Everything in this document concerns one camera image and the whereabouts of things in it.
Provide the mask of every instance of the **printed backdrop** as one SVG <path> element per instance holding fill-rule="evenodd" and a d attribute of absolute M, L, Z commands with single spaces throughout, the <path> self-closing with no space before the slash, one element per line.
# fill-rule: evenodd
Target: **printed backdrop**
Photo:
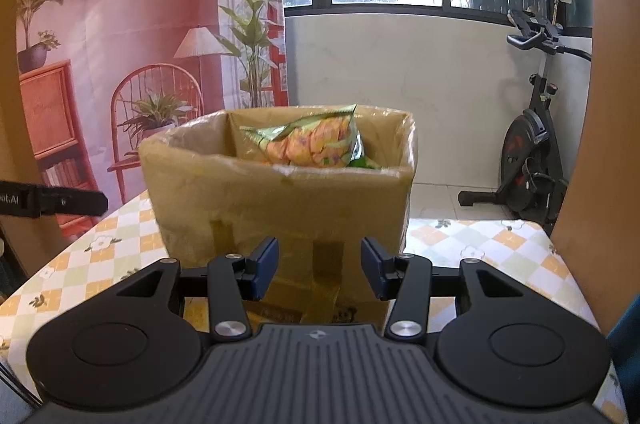
<path fill-rule="evenodd" d="M 20 87 L 47 184 L 145 189 L 143 138 L 222 108 L 288 104 L 282 0 L 17 0 Z M 60 217 L 77 237 L 97 220 Z"/>

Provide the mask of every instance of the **pink wall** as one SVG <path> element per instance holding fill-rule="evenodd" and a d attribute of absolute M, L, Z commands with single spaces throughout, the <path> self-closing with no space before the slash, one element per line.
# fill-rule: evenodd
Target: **pink wall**
<path fill-rule="evenodd" d="M 110 200 L 110 211 L 119 207 L 111 146 L 110 100 L 127 74 L 143 65 L 169 62 L 197 77 L 195 58 L 173 55 L 193 26 L 218 30 L 217 0 L 65 0 L 63 6 L 47 3 L 36 14 L 32 43 L 39 30 L 55 31 L 61 46 L 49 52 L 47 63 L 70 59 L 78 115 L 98 187 Z M 18 50 L 24 48 L 18 25 Z M 205 110 L 223 107 L 219 56 L 203 56 Z M 144 190 L 139 169 L 124 172 L 127 197 Z"/>

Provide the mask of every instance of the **cardboard box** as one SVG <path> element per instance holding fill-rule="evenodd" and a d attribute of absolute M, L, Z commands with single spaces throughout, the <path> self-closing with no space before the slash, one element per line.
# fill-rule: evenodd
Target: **cardboard box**
<path fill-rule="evenodd" d="M 391 254 L 404 247 L 417 166 L 417 135 L 405 112 L 358 106 L 366 155 L 382 166 L 266 165 L 240 126 L 291 122 L 330 107 L 220 111 L 146 139 L 140 159 L 169 255 L 183 268 L 229 252 L 248 255 L 263 238 L 280 241 L 280 263 L 252 321 L 382 325 L 360 268 L 360 241 Z"/>

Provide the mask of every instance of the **tablecloth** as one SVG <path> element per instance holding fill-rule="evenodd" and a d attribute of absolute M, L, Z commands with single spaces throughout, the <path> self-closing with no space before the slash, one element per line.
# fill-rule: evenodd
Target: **tablecloth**
<path fill-rule="evenodd" d="M 479 258 L 597 326 L 580 288 L 537 224 L 521 220 L 411 219 L 406 252 L 434 266 Z M 35 392 L 25 362 L 33 333 L 63 311 L 167 256 L 148 194 L 142 193 L 73 242 L 0 305 L 0 353 Z M 428 331 L 456 315 L 453 298 L 432 298 Z M 613 422 L 628 424 L 613 367 L 594 401 Z"/>

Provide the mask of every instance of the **painted chair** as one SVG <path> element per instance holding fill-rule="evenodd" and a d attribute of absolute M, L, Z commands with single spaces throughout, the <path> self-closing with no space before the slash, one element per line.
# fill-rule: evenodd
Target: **painted chair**
<path fill-rule="evenodd" d="M 111 97 L 111 141 L 114 163 L 107 168 L 107 171 L 116 173 L 123 204 L 127 200 L 124 170 L 140 166 L 137 150 L 143 139 L 143 133 L 126 131 L 122 123 L 136 116 L 133 103 L 147 99 L 150 94 L 173 94 L 193 107 L 191 112 L 178 118 L 178 124 L 202 115 L 202 92 L 198 82 L 184 68 L 177 65 L 169 63 L 147 65 L 134 70 L 120 82 Z"/>

